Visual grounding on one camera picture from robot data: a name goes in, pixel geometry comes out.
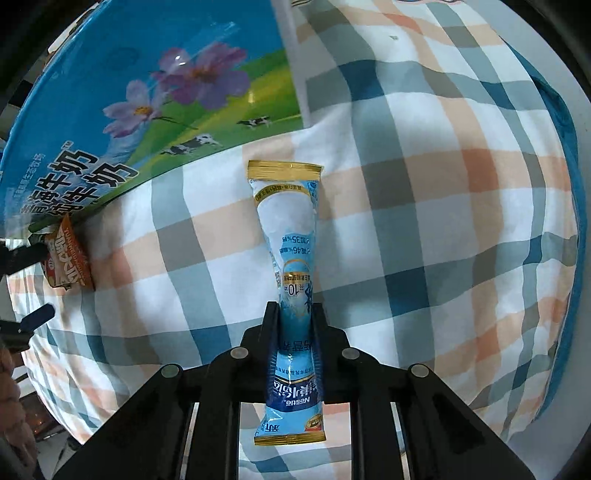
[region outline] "ice cream wrapper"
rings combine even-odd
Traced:
[[[265,417],[255,433],[256,445],[326,440],[310,323],[321,170],[307,163],[248,163],[248,180],[271,253],[280,304],[275,372],[268,379]]]
[[[69,215],[63,218],[55,231],[44,235],[33,234],[29,242],[47,245],[49,256],[41,262],[41,268],[49,285],[67,290],[79,284],[94,290],[88,260],[76,238]]]

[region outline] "checkered cloth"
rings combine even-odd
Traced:
[[[504,439],[540,409],[580,254],[534,82],[461,2],[313,0],[294,17],[312,128],[179,167],[88,219],[95,293],[52,289],[39,266],[9,279],[19,317],[57,307],[25,362],[81,442],[160,366],[238,345],[277,298],[251,159],[324,165],[315,301],[353,346],[429,365]],[[244,405],[241,478],[348,478],[348,406],[324,412],[326,443],[255,447],[264,406]]]

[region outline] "person's hand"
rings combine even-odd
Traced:
[[[25,410],[19,402],[21,390],[12,379],[13,370],[10,353],[0,347],[0,435],[17,449],[23,464],[32,472],[37,464],[37,445],[25,422]]]

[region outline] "cow illustration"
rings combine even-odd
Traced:
[[[238,122],[236,122],[238,125],[246,125],[247,127],[250,127],[251,129],[254,129],[255,127],[260,127],[261,125],[266,125],[267,128],[269,127],[269,125],[271,125],[271,117],[269,116],[260,116],[258,118],[251,118],[250,120],[240,120]]]
[[[217,145],[218,147],[222,146],[221,143],[213,139],[211,134],[201,134],[196,135],[195,137],[181,144],[172,145],[171,147],[162,150],[162,153],[166,153],[168,155],[185,155],[204,145]]]

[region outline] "gold wrapper edge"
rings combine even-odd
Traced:
[[[255,445],[299,445],[301,443],[324,442],[325,440],[326,434],[324,431],[320,431],[258,436],[255,437]]]
[[[320,180],[322,166],[312,163],[298,163],[271,160],[250,160],[246,168],[249,180]]]

